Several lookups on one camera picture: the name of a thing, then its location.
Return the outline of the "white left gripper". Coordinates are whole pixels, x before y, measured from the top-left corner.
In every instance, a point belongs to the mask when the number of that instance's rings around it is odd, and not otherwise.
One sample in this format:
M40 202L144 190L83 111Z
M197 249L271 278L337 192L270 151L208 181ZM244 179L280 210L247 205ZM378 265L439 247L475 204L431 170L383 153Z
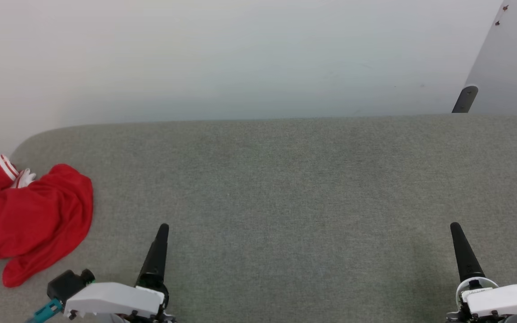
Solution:
M134 287L116 282L92 283L68 298L64 316L92 314L100 323L177 323L166 313L170 298L164 285L170 227L160 225Z

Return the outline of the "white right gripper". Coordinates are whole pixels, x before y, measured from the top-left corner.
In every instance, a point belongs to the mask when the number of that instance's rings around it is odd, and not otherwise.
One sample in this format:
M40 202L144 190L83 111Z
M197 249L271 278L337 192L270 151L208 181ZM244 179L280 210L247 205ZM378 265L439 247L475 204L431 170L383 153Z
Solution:
M461 283L447 323L517 323L517 284L499 287L486 278L458 222L451 223L451 236Z

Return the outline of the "red and white basketball jersey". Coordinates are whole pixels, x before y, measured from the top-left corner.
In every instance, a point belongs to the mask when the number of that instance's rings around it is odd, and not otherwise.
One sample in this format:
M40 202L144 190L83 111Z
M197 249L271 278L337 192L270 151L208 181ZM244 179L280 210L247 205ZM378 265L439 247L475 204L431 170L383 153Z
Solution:
M16 288L74 251L92 225L92 180L68 164L37 178L0 155L2 284Z

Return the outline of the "black furniture leg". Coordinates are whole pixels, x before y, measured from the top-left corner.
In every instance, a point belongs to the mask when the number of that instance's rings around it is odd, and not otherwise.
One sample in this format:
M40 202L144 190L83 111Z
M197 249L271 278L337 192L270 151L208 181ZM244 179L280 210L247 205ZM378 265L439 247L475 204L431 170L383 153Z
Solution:
M478 94L478 87L474 85L462 89L454 105L452 113L468 113Z

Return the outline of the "white board panel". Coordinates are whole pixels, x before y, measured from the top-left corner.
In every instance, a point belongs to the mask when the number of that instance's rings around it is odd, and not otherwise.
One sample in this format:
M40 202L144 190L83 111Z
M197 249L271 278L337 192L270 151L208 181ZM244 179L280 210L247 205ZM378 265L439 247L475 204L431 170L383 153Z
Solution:
M517 116L517 0L503 0L466 84L479 89L470 113Z

